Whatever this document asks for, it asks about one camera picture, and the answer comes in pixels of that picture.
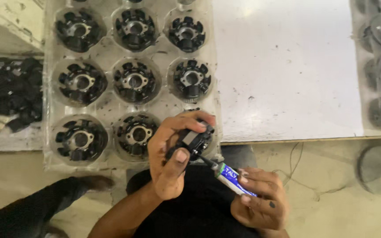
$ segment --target hand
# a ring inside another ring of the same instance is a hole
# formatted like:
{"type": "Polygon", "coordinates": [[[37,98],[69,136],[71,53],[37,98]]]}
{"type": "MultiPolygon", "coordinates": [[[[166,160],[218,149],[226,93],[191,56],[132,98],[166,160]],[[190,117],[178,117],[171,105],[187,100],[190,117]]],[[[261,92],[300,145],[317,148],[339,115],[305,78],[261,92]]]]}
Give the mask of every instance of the hand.
{"type": "Polygon", "coordinates": [[[239,169],[239,174],[239,183],[258,197],[236,196],[230,207],[233,217],[260,232],[282,231],[289,216],[289,204],[278,175],[249,167],[239,169]]]}
{"type": "Polygon", "coordinates": [[[155,192],[162,200],[177,198],[183,191],[184,170],[189,162],[189,151],[184,148],[177,149],[165,166],[162,163],[166,160],[167,151],[174,147],[179,139],[180,130],[190,129],[198,133],[207,130],[196,119],[202,119],[215,126],[215,116],[203,111],[183,112],[175,117],[166,118],[148,143],[152,182],[155,192]]]}

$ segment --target black shirt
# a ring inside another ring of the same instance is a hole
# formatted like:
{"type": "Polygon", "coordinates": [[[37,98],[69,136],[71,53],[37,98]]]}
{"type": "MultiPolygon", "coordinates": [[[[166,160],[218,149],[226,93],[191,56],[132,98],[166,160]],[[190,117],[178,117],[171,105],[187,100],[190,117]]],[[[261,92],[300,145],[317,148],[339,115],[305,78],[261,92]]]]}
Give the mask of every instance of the black shirt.
{"type": "MultiPolygon", "coordinates": [[[[128,194],[151,180],[149,170],[135,175],[128,194]]],[[[139,226],[134,237],[151,238],[259,238],[254,229],[241,225],[230,213],[235,193],[204,165],[188,166],[182,194],[161,203],[139,226]]]]}

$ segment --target person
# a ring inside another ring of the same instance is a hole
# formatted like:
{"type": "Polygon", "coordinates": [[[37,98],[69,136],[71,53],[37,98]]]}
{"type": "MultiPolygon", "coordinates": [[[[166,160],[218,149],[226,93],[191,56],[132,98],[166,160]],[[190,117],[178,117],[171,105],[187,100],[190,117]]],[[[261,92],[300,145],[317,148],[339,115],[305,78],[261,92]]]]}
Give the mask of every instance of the person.
{"type": "Polygon", "coordinates": [[[208,166],[187,166],[190,154],[184,148],[165,163],[180,130],[206,130],[197,119],[215,126],[215,116],[202,111],[162,122],[148,144],[149,170],[131,178],[128,196],[98,220],[89,238],[289,237],[284,229],[289,204],[275,173],[240,169],[239,183],[258,197],[237,196],[208,166]]]}
{"type": "Polygon", "coordinates": [[[114,181],[104,176],[69,177],[0,209],[0,237],[67,238],[50,219],[89,190],[106,191],[114,181]]]}

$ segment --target mounting hole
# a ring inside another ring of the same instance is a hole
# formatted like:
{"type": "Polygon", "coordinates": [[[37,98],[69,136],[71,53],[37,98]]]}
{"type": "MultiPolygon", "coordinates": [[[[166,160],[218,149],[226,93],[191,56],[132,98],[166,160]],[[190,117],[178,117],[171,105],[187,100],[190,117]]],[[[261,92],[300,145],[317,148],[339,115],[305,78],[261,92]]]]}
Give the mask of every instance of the mounting hole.
{"type": "Polygon", "coordinates": [[[78,89],[86,89],[89,86],[89,79],[87,77],[79,77],[77,79],[77,88],[78,89]]]}
{"type": "Polygon", "coordinates": [[[129,84],[132,88],[138,88],[140,85],[142,85],[142,79],[139,76],[133,76],[129,80],[129,84]]]}
{"type": "Polygon", "coordinates": [[[186,28],[185,30],[183,30],[181,35],[184,39],[190,40],[193,38],[193,31],[189,28],[186,28]]]}
{"type": "Polygon", "coordinates": [[[85,133],[75,135],[75,144],[77,147],[83,147],[88,143],[88,136],[85,133]]]}
{"type": "Polygon", "coordinates": [[[132,26],[130,26],[130,33],[133,35],[139,35],[140,33],[142,33],[142,30],[142,25],[137,22],[133,23],[132,26]]]}
{"type": "Polygon", "coordinates": [[[146,138],[146,132],[142,128],[136,128],[133,132],[133,139],[137,142],[141,142],[146,138]]]}
{"type": "Polygon", "coordinates": [[[190,83],[190,84],[196,84],[198,82],[198,75],[196,75],[196,73],[190,73],[186,76],[186,80],[190,83]]]}
{"type": "Polygon", "coordinates": [[[76,37],[82,37],[85,34],[86,34],[86,28],[82,25],[78,25],[75,29],[74,35],[76,37]]]}

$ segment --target fingernail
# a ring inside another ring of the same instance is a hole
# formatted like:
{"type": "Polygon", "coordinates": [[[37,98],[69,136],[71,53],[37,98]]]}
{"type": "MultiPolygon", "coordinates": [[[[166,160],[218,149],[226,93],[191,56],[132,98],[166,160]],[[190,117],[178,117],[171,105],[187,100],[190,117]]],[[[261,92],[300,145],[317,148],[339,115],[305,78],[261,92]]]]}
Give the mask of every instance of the fingernail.
{"type": "Polygon", "coordinates": [[[245,177],[241,177],[241,182],[247,183],[248,180],[245,177]]]}
{"type": "Polygon", "coordinates": [[[240,174],[241,176],[243,176],[243,177],[246,177],[246,176],[249,175],[249,173],[246,172],[244,169],[238,169],[238,171],[239,171],[239,174],[240,174]]]}
{"type": "Polygon", "coordinates": [[[183,163],[187,158],[188,158],[188,155],[185,152],[183,152],[181,149],[177,151],[176,160],[178,162],[183,163]]]}
{"type": "Polygon", "coordinates": [[[201,122],[198,122],[198,125],[201,126],[201,127],[204,127],[204,128],[207,127],[206,125],[202,124],[201,122]]]}
{"type": "Polygon", "coordinates": [[[241,201],[243,204],[249,204],[251,202],[251,198],[247,195],[242,195],[241,201]]]}

